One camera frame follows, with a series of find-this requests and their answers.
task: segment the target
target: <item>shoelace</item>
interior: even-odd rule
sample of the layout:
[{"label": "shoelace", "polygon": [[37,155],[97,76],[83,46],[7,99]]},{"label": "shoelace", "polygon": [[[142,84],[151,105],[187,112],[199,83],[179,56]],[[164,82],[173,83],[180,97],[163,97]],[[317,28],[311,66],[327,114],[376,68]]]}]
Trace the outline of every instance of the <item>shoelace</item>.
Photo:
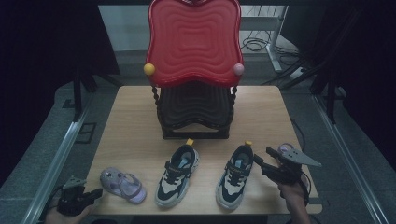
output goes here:
[{"label": "shoelace", "polygon": [[228,180],[228,182],[233,185],[233,186],[237,186],[240,187],[241,185],[239,184],[241,182],[241,179],[244,178],[243,175],[239,175],[235,172],[230,171],[230,180]]},{"label": "shoelace", "polygon": [[177,175],[173,172],[166,172],[166,177],[165,177],[165,181],[166,183],[170,184],[170,185],[176,185],[176,181],[178,180],[178,177],[180,177],[181,175]]}]

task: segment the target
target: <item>yellow ball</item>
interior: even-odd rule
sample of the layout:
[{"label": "yellow ball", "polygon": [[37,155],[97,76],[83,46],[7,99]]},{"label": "yellow ball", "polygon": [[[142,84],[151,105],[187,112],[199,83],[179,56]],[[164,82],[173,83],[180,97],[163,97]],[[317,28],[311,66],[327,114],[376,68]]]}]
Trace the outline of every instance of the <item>yellow ball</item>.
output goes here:
[{"label": "yellow ball", "polygon": [[143,67],[143,70],[146,75],[151,76],[155,72],[154,64],[146,63],[145,66]]}]

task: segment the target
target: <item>wooden table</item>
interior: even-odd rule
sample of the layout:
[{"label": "wooden table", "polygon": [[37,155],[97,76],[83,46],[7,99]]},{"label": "wooden table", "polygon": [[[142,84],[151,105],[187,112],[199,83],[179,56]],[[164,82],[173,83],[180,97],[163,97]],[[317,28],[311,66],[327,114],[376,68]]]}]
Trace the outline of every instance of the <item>wooden table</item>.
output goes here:
[{"label": "wooden table", "polygon": [[[155,191],[164,172],[165,162],[186,140],[164,140],[157,119],[156,105],[149,86],[121,87],[109,115],[101,142],[87,176],[86,190],[101,188],[101,172],[113,166],[136,175],[147,190],[141,204],[104,191],[95,214],[100,215],[221,215],[287,214],[285,201],[276,184],[261,174],[253,164],[247,180],[244,200],[234,211],[222,209],[216,202],[215,187],[227,160],[245,140],[253,142],[254,153],[276,165],[265,152],[288,142],[299,148],[288,111],[277,87],[240,86],[236,94],[234,118],[229,139],[196,139],[193,147],[201,157],[191,176],[185,198],[175,207],[162,209],[154,201]],[[310,176],[307,167],[304,171]],[[318,194],[312,181],[311,198]],[[317,214],[321,204],[309,204],[308,213]]]}]

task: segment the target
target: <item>black stand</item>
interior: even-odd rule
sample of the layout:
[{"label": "black stand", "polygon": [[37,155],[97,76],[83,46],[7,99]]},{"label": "black stand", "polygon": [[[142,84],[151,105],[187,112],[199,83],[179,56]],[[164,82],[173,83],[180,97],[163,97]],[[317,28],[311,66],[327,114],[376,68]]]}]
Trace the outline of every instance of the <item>black stand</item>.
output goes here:
[{"label": "black stand", "polygon": [[[152,88],[157,105],[158,120],[164,139],[227,139],[233,121],[233,104],[236,87],[214,87],[203,82],[191,81],[172,88]],[[201,124],[208,131],[183,132],[182,128]]]}]

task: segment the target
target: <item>red decorative panel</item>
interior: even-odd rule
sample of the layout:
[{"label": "red decorative panel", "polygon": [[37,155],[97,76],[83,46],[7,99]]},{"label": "red decorative panel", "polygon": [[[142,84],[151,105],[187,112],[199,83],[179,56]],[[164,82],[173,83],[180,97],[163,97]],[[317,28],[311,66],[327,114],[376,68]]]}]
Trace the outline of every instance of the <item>red decorative panel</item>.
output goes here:
[{"label": "red decorative panel", "polygon": [[239,47],[240,6],[236,0],[153,0],[146,63],[156,87],[173,87],[198,80],[236,86],[241,76],[233,67],[243,64]]}]

